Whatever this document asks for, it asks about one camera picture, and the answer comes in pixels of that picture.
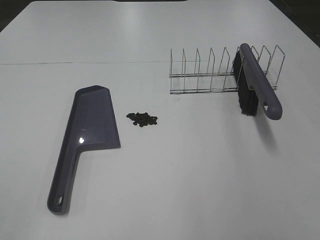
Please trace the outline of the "pile of coffee beans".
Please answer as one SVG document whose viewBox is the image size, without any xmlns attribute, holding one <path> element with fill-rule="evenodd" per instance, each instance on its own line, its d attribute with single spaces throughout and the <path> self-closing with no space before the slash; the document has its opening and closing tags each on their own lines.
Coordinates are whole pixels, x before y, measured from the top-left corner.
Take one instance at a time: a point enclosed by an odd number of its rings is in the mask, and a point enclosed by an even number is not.
<svg viewBox="0 0 320 240">
<path fill-rule="evenodd" d="M 151 116 L 147 112 L 144 113 L 128 113 L 126 115 L 127 118 L 129 118 L 134 126 L 144 127 L 148 125 L 157 125 L 157 116 Z"/>
</svg>

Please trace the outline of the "purple plastic dustpan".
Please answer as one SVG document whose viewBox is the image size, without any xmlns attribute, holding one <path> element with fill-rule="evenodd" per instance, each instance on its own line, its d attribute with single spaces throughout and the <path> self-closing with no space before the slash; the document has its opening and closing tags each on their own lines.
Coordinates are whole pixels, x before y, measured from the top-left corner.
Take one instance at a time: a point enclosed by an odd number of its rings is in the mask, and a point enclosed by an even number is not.
<svg viewBox="0 0 320 240">
<path fill-rule="evenodd" d="M 110 90 L 93 85 L 77 90 L 47 198 L 54 215 L 68 213 L 81 153 L 120 148 Z"/>
</svg>

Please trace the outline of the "purple hand brush black bristles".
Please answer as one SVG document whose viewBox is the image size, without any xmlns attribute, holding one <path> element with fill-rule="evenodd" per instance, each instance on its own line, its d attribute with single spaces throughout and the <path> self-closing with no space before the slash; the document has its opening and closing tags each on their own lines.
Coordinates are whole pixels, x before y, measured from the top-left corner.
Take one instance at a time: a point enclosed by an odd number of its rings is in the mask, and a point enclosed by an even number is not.
<svg viewBox="0 0 320 240">
<path fill-rule="evenodd" d="M 269 119 L 280 120 L 282 105 L 247 43 L 242 43 L 235 55 L 233 72 L 241 113 L 254 117 L 261 105 Z"/>
</svg>

